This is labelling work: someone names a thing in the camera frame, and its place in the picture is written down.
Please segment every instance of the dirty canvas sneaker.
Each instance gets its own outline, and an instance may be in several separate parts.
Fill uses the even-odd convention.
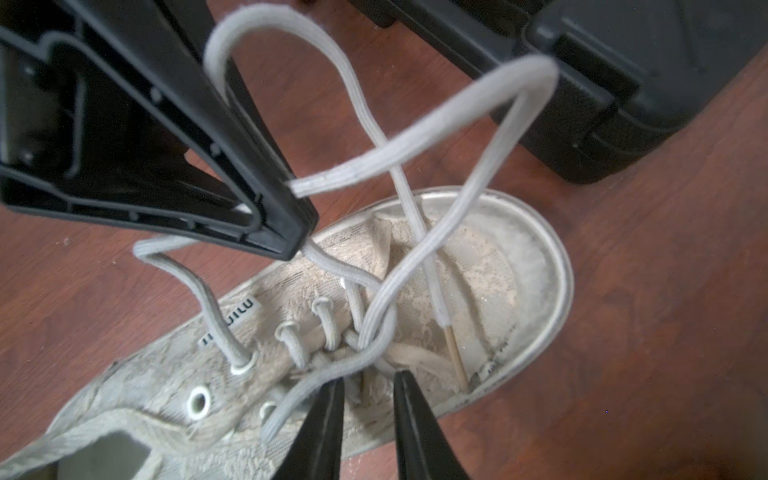
[[[457,187],[440,187],[416,198],[434,224],[457,194]],[[313,239],[330,255],[382,278],[415,246],[396,199]],[[441,416],[500,386],[552,341],[567,316],[573,283],[568,257],[546,221],[520,200],[490,190],[441,249],[437,266],[472,391],[464,394],[456,384],[423,272],[399,291],[397,333],[383,359],[410,369]],[[231,372],[197,316],[80,391],[42,439],[0,467],[0,478],[20,473],[20,466],[39,466],[35,457],[46,452],[43,465],[64,457],[52,478],[66,480],[269,478],[307,405],[264,443],[260,433],[271,407],[298,379],[322,368],[318,356],[332,362],[353,353],[344,345],[326,348],[313,312],[317,299],[328,306],[339,331],[350,328],[349,302],[337,277],[300,255],[267,267],[220,301],[235,336],[259,353],[246,374]],[[295,329],[315,357],[303,369],[275,337],[281,325]],[[345,457],[393,438],[392,383],[381,373],[350,379],[358,392],[346,405]]]
[[[0,465],[0,479],[269,478],[314,393],[338,378],[347,394],[343,454],[355,455],[392,439],[397,369],[414,373],[440,416],[519,372],[560,329],[573,293],[560,240],[530,207],[485,190],[551,97],[554,62],[501,65],[388,140],[338,45],[286,7],[244,7],[214,29],[203,69],[224,101],[233,103],[224,80],[232,48],[266,27],[329,58],[376,146],[289,181],[293,194],[389,172],[398,198],[307,239],[293,260],[220,302],[165,254],[195,240],[138,242],[134,255],[187,285],[201,314],[81,390],[45,435]],[[513,100],[462,187],[411,192],[401,164]]]

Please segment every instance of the wooden table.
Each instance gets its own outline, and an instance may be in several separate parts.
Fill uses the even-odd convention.
[[[238,3],[211,8],[219,18]],[[341,44],[387,134],[469,82],[403,25],[379,29],[344,0],[297,8]],[[371,147],[331,64],[308,45],[267,32],[236,59],[296,174]],[[494,130],[485,118],[410,162],[413,187],[463,183]],[[768,50],[690,126],[597,184],[567,184],[515,150],[492,187],[552,223],[576,297],[536,362],[442,420],[473,478],[768,475],[767,157]],[[324,226],[393,194],[381,176],[313,201]],[[3,209],[0,224],[5,458],[92,377],[198,307],[131,256],[146,233]],[[217,294],[267,264],[211,245],[176,256]],[[343,477],[395,478],[393,445],[345,462]]]

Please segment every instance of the black plastic case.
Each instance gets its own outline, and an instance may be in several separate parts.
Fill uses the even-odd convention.
[[[652,151],[768,41],[762,1],[350,1],[380,27],[401,20],[473,78],[529,52],[557,58],[558,89],[521,142],[576,183]]]

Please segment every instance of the shoelace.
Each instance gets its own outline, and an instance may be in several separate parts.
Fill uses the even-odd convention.
[[[347,187],[389,171],[414,238],[418,242],[383,281],[365,270],[330,256],[311,239],[305,242],[302,252],[306,258],[339,277],[344,283],[353,312],[353,325],[358,334],[347,330],[342,338],[358,352],[336,362],[325,358],[329,361],[327,364],[310,372],[289,392],[280,392],[278,396],[282,399],[268,405],[272,412],[261,431],[262,439],[268,442],[278,433],[291,412],[323,383],[349,376],[374,364],[380,370],[388,368],[382,363],[382,355],[392,344],[396,329],[395,298],[419,265],[425,267],[435,318],[441,326],[450,325],[445,301],[436,281],[433,255],[459,226],[504,159],[546,105],[557,84],[558,70],[552,60],[540,55],[531,55],[500,65],[387,141],[368,109],[349,60],[339,46],[320,27],[289,7],[243,7],[228,15],[214,29],[206,46],[204,68],[225,101],[227,85],[224,72],[230,51],[243,35],[258,28],[278,28],[297,35],[328,57],[341,74],[357,117],[376,146],[337,167],[290,181],[292,192],[297,197],[307,197]],[[498,126],[456,200],[443,218],[427,233],[400,165],[452,132],[513,99],[511,109]],[[214,337],[214,342],[227,358],[232,372],[245,373],[254,364],[256,355],[243,347],[229,330],[210,288],[186,267],[165,255],[170,250],[195,242],[196,240],[183,237],[151,238],[137,242],[134,245],[134,254],[171,273],[193,291],[200,302],[204,322]],[[362,306],[360,286],[375,293],[367,310]],[[269,392],[262,389],[246,391],[231,409],[214,414],[217,418],[209,425],[210,429],[197,429],[195,435],[191,435],[182,425],[167,422],[139,410],[113,409],[103,412],[64,432],[44,435],[0,465],[0,478],[12,478],[19,473],[56,461],[117,430],[130,433],[136,440],[153,449],[150,459],[145,462],[134,480],[154,478],[159,472],[162,455],[189,455],[208,449],[230,432],[244,411],[251,409],[258,399],[268,395]]]
[[[459,226],[504,159],[546,105],[557,84],[558,71],[553,61],[541,56],[502,65],[387,141],[368,108],[352,65],[341,48],[318,25],[285,6],[251,5],[240,8],[222,20],[208,38],[203,67],[227,103],[229,97],[225,74],[230,53],[245,34],[261,28],[278,28],[303,38],[334,64],[360,124],[375,145],[374,149],[337,167],[290,181],[291,191],[299,198],[307,197],[348,187],[389,171],[417,242],[413,250],[381,283],[373,275],[331,257],[312,240],[307,240],[302,252],[309,260],[343,279],[348,291],[355,288],[350,283],[357,283],[371,289],[376,295],[362,322],[353,320],[355,326],[359,327],[356,346],[359,352],[300,380],[272,411],[262,427],[262,439],[270,441],[291,412],[323,383],[358,372],[372,365],[385,352],[396,329],[395,298],[419,265],[424,266],[435,319],[441,327],[450,326],[434,253]],[[515,97],[515,103],[482,153],[454,204],[427,233],[400,165]]]

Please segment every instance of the empty eyelet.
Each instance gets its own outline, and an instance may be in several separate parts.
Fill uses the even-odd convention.
[[[271,400],[267,400],[259,409],[259,419],[261,422],[265,422],[270,417],[274,409],[277,408],[277,404]]]
[[[197,421],[208,416],[210,412],[210,390],[206,386],[196,386],[187,400],[187,414]]]

